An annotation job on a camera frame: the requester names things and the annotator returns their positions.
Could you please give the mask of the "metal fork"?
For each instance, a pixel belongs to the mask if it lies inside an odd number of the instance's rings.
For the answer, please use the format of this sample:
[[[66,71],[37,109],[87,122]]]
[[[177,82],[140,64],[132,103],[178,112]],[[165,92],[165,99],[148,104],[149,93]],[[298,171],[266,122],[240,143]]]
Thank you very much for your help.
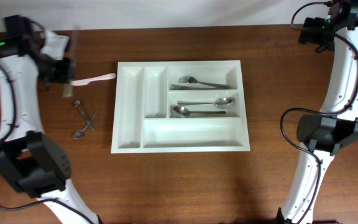
[[[229,85],[225,85],[225,84],[201,82],[201,81],[197,80],[195,77],[191,77],[191,76],[180,77],[178,79],[178,81],[180,83],[201,84],[201,85],[212,86],[212,87],[215,87],[215,88],[223,88],[223,89],[230,89],[231,88]]]
[[[229,88],[226,87],[212,87],[208,86],[206,88],[203,87],[192,87],[192,86],[183,86],[183,85],[170,85],[170,90],[229,90]]]

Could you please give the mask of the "long metal tongs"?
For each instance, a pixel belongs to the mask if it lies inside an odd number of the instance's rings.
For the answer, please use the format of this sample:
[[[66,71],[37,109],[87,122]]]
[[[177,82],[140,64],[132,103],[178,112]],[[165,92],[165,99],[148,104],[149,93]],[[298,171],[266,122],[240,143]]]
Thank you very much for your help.
[[[72,35],[70,37],[70,48],[68,53],[68,58],[70,59],[70,63],[68,66],[67,72],[67,82],[63,87],[63,97],[71,98],[73,97],[73,86],[71,82],[75,79],[75,69],[76,69],[76,52],[77,52],[77,42],[80,34],[80,26],[75,25]]]

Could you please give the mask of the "metal tablespoon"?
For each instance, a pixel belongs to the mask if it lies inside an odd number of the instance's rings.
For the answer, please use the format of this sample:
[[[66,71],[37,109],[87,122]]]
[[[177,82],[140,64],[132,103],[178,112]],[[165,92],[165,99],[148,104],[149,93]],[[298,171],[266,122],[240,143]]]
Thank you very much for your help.
[[[202,115],[211,115],[211,116],[226,115],[225,111],[190,111],[184,106],[174,106],[171,108],[171,112],[172,115],[179,118],[188,118],[193,114],[202,114]]]
[[[222,97],[218,98],[213,102],[190,102],[190,101],[177,101],[179,106],[190,106],[190,105],[213,105],[218,109],[226,109],[234,104],[234,98]]]

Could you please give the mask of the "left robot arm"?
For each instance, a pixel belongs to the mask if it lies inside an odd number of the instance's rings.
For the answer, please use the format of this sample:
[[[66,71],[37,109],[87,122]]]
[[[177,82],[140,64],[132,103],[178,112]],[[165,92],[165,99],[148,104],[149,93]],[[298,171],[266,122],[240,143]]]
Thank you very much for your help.
[[[75,36],[59,35],[32,19],[4,18],[0,40],[0,175],[32,205],[46,205],[62,223],[100,223],[71,180],[62,147],[41,122],[37,83],[61,83],[71,93]]]

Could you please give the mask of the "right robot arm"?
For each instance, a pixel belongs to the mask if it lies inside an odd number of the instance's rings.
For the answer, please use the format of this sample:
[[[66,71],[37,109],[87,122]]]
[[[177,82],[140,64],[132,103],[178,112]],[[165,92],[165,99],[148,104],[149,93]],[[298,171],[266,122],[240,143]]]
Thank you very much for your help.
[[[318,111],[299,108],[292,146],[300,157],[290,193],[278,209],[275,223],[314,223],[313,208],[324,175],[344,147],[358,141],[358,1],[324,1],[325,18],[307,17],[299,43],[316,44],[316,52],[334,52],[324,103]]]

